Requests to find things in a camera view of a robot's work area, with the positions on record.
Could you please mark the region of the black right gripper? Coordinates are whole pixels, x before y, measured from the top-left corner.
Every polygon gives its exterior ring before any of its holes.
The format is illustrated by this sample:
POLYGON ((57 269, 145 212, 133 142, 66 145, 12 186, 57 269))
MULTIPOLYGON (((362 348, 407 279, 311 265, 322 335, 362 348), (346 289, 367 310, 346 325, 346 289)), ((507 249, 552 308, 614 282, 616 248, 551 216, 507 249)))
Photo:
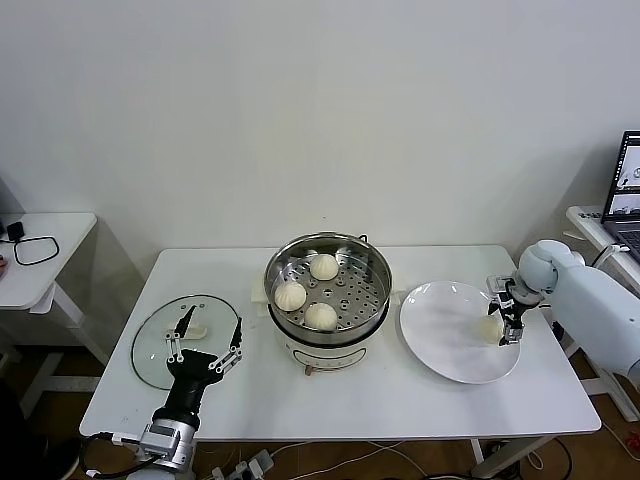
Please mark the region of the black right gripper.
POLYGON ((502 293, 502 301, 499 296, 491 299, 490 314, 502 316, 504 322, 502 336, 499 340, 500 346, 520 342, 524 330, 522 316, 525 312, 525 306, 514 300, 508 292, 502 293))

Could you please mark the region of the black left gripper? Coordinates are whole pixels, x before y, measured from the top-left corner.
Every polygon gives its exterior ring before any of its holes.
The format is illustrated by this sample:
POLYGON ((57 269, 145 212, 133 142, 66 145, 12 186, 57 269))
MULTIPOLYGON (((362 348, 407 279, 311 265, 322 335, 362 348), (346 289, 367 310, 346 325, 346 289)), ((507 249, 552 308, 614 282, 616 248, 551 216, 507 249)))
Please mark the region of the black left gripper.
POLYGON ((234 332, 225 354, 217 357, 182 348, 181 340, 189 328, 193 313, 192 305, 181 317, 176 327, 165 333, 167 368, 173 376, 173 384, 162 407, 157 409, 152 420, 173 420, 187 425, 199 425, 199 411, 205 389, 221 381, 242 359, 242 318, 238 317, 234 332))

